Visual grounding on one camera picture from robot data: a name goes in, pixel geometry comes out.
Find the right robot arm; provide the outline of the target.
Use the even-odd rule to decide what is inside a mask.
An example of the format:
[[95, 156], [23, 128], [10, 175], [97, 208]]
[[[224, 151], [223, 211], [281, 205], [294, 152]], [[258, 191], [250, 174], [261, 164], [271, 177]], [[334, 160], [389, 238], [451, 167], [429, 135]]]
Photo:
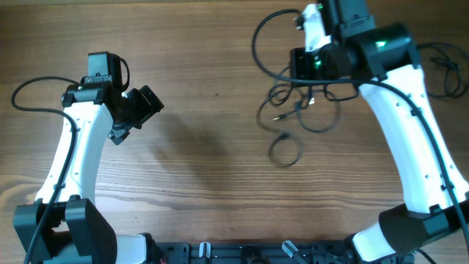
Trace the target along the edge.
[[454, 165], [429, 104], [417, 46], [408, 29], [377, 27], [365, 1], [318, 1], [300, 12], [306, 61], [292, 77], [351, 83], [374, 112], [399, 172], [404, 202], [356, 233], [365, 263], [415, 251], [468, 231], [468, 182]]

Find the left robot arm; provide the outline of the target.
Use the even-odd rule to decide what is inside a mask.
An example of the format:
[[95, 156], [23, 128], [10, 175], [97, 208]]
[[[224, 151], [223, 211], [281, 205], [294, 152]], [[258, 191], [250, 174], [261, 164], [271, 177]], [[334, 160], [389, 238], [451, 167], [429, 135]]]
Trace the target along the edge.
[[88, 73], [62, 96], [62, 134], [51, 170], [13, 226], [25, 263], [167, 263], [149, 233], [118, 235], [95, 205], [104, 143], [122, 143], [164, 107], [148, 87], [129, 89], [127, 62], [107, 51], [88, 55]]

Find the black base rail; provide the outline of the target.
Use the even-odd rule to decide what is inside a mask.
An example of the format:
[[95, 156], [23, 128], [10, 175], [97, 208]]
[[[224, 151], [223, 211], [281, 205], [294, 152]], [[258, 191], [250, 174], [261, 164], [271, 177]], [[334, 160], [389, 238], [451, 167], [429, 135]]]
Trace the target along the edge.
[[344, 241], [312, 243], [157, 243], [148, 263], [156, 264], [342, 264], [359, 263]]

